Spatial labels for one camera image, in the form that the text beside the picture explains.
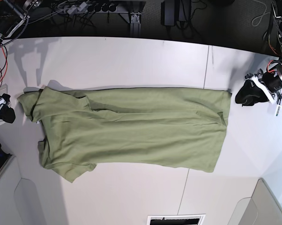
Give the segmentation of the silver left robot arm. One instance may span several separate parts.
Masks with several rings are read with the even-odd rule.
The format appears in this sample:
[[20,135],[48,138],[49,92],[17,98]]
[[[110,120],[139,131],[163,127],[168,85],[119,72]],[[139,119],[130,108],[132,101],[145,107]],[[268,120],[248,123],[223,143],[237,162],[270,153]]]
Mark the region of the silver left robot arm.
[[282,101],[282,0],[271,1],[271,6],[263,41],[278,58],[270,60],[265,70],[245,76],[245,83],[235,97],[235,102],[242,106],[265,102],[280,105]]

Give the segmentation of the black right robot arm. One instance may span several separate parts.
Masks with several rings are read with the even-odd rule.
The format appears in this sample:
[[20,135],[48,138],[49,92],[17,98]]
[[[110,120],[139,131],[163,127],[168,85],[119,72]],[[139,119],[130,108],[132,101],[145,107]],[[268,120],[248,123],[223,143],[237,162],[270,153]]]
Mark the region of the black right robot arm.
[[[6,46],[24,33],[31,12],[41,3],[41,0],[0,0],[0,87],[8,67]],[[9,105],[10,95],[1,94],[0,120],[12,124],[15,120],[15,112]]]

